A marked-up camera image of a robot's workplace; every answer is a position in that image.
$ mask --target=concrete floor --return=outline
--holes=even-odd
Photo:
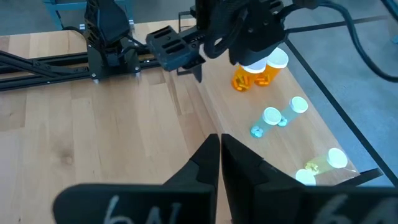
[[[176,19],[194,0],[148,0],[134,2],[134,22]],[[354,19],[385,15],[387,11],[378,0],[336,0],[346,6]],[[64,25],[83,23],[83,11],[63,12]],[[41,0],[0,0],[0,35],[45,32],[55,30]],[[330,9],[301,10],[291,14],[287,27],[301,27],[342,21]],[[396,75],[398,45],[389,40],[386,21],[357,25],[359,37],[371,58],[387,73]],[[346,27],[292,34],[291,42],[338,100],[340,105],[367,137],[387,165],[398,175],[398,88],[378,78],[360,59],[349,38]],[[344,121],[329,104],[299,61],[285,44],[281,46],[290,57],[289,68],[311,99],[333,134],[360,171],[377,167]],[[386,176],[365,186],[392,186]]]

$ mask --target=wooden surface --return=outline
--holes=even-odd
[[[136,37],[166,25],[177,30],[177,21],[136,24]],[[80,35],[61,31],[0,37],[0,50],[32,58],[86,47]],[[233,70],[224,55],[208,60],[202,84],[154,68],[140,80],[126,75],[99,85],[80,80],[1,92],[0,222],[53,223],[54,197],[77,183],[161,184],[210,133],[232,134],[288,174],[339,147],[312,105],[289,127],[250,138],[249,126],[266,106],[282,109],[291,96],[306,96],[288,70],[268,88],[238,93],[230,86]],[[339,170],[317,180],[352,176]],[[222,179],[219,189],[217,222],[229,223]]]

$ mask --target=wooden table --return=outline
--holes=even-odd
[[[136,24],[136,37],[177,21]],[[26,58],[84,52],[73,31],[0,37],[0,50]],[[285,69],[267,88],[232,89],[234,67],[224,54],[208,60],[203,83],[161,68],[130,75],[0,93],[1,223],[52,223],[51,204],[82,182],[161,184],[187,162],[210,133],[230,133],[280,170],[293,175],[309,159],[340,147],[315,108],[263,139],[249,135],[267,106],[308,99]],[[348,169],[354,169],[350,163]],[[317,177],[333,185],[356,176],[344,169]],[[230,213],[220,175],[218,223]]]

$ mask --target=white bottle cap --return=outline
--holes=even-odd
[[[329,149],[327,160],[328,163],[336,169],[344,168],[348,165],[348,158],[346,154],[337,148]]]
[[[258,62],[254,62],[251,65],[242,66],[242,67],[247,72],[257,74],[263,72],[266,69],[266,66],[267,66],[267,57],[260,59]]]
[[[289,56],[280,48],[275,50],[268,56],[267,64],[272,68],[285,68],[289,62]]]
[[[316,185],[317,181],[315,180],[314,175],[311,171],[306,169],[300,169],[296,173],[296,180],[301,182],[304,185]]]
[[[262,119],[269,125],[277,125],[282,119],[282,115],[277,108],[268,107],[264,110]]]
[[[290,108],[296,113],[304,113],[308,110],[308,103],[299,96],[293,97],[289,102]]]

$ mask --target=orange pill bottle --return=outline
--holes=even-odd
[[[289,57],[280,48],[276,48],[267,58],[266,69],[256,75],[254,83],[258,86],[267,86],[279,74],[279,72],[287,66]]]
[[[267,60],[264,58],[249,66],[238,65],[231,81],[232,87],[240,92],[248,91],[253,86],[256,75],[266,69],[266,64]]]

